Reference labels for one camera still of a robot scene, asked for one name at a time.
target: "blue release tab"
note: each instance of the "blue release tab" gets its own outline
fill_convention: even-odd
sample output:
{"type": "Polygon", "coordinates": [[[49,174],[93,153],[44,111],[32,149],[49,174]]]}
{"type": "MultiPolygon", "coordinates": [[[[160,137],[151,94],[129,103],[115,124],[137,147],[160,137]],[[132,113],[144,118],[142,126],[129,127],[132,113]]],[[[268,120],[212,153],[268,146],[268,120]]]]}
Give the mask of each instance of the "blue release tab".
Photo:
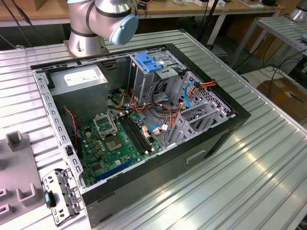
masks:
{"type": "Polygon", "coordinates": [[[45,200],[46,200],[46,202],[49,202],[49,194],[48,193],[45,194],[45,200]]]}
{"type": "Polygon", "coordinates": [[[146,69],[147,73],[162,69],[162,67],[159,66],[154,59],[146,53],[136,54],[135,57],[137,61],[146,69]]]}

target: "blue pci slot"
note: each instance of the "blue pci slot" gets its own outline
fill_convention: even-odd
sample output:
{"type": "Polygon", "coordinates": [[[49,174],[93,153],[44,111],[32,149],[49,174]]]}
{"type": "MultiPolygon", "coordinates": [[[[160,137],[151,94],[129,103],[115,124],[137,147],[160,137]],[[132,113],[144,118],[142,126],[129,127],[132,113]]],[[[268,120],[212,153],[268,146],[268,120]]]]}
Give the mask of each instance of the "blue pci slot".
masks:
{"type": "Polygon", "coordinates": [[[118,173],[119,171],[122,171],[122,170],[125,169],[125,168],[128,168],[128,166],[129,166],[129,164],[130,164],[130,162],[131,162],[132,160],[133,160],[133,158],[131,158],[131,159],[130,159],[129,161],[127,161],[126,163],[123,163],[123,164],[121,164],[120,166],[118,166],[118,167],[116,167],[116,168],[114,168],[114,169],[111,169],[110,171],[107,171],[107,172],[105,172],[105,173],[103,173],[103,174],[101,174],[101,175],[95,177],[95,181],[96,181],[96,182],[97,182],[97,181],[100,181],[100,180],[102,180],[102,179],[105,179],[105,178],[109,177],[110,175],[113,175],[113,174],[118,173]]]}

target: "cardboard box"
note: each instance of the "cardboard box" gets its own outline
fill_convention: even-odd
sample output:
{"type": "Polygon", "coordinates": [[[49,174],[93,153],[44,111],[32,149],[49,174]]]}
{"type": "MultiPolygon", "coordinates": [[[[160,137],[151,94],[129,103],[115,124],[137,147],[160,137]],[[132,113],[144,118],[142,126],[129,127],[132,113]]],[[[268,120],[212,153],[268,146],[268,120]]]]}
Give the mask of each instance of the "cardboard box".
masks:
{"type": "MultiPolygon", "coordinates": [[[[268,96],[270,82],[266,80],[257,87],[265,96],[268,96]]],[[[268,98],[301,125],[307,122],[307,94],[287,78],[273,80],[268,98]]]]}
{"type": "MultiPolygon", "coordinates": [[[[22,10],[37,11],[47,0],[15,0],[22,10]]],[[[12,0],[4,0],[9,7],[14,7],[12,0]]]]}

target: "yellow wire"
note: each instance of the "yellow wire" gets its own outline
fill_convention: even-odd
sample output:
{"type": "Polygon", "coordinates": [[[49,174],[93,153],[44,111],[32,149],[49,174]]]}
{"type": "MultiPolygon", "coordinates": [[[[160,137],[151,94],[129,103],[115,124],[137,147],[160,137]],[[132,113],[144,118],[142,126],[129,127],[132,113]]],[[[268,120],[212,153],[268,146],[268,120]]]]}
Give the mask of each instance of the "yellow wire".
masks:
{"type": "Polygon", "coordinates": [[[126,94],[124,93],[124,94],[123,94],[123,97],[121,98],[121,102],[120,102],[120,104],[119,104],[119,105],[117,105],[117,106],[115,106],[115,108],[120,108],[120,107],[122,107],[122,106],[123,106],[125,96],[126,96],[126,94]]]}

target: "aluminum table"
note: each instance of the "aluminum table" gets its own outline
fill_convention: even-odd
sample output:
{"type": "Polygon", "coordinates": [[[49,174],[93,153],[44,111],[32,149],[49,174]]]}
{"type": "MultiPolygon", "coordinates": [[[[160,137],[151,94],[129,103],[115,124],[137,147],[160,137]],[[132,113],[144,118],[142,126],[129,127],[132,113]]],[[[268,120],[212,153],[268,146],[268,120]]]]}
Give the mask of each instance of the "aluminum table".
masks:
{"type": "Polygon", "coordinates": [[[288,47],[281,55],[281,60],[279,64],[284,60],[286,55],[288,54],[291,47],[296,49],[298,52],[302,52],[302,54],[307,54],[307,42],[303,41],[302,35],[307,34],[307,22],[304,23],[296,23],[291,19],[283,16],[283,17],[271,17],[271,18],[257,18],[254,20],[253,24],[250,26],[248,32],[243,38],[241,44],[237,48],[235,52],[235,56],[233,62],[231,63],[231,67],[234,67],[237,62],[241,52],[245,48],[248,40],[253,35],[257,26],[263,28],[262,34],[259,36],[259,39],[256,41],[255,45],[250,50],[252,53],[256,47],[259,45],[261,40],[265,37],[267,33],[274,35],[275,37],[283,40],[288,47]]]}
{"type": "MultiPolygon", "coordinates": [[[[173,43],[251,118],[206,161],[170,181],[95,230],[295,229],[307,213],[307,132],[187,33],[139,34],[123,47],[173,43]]],[[[0,52],[0,138],[27,132],[41,177],[65,168],[30,65],[69,59],[62,44],[0,52]]],[[[1,230],[55,229],[43,205],[1,230]]],[[[84,210],[59,229],[90,229],[84,210]]]]}

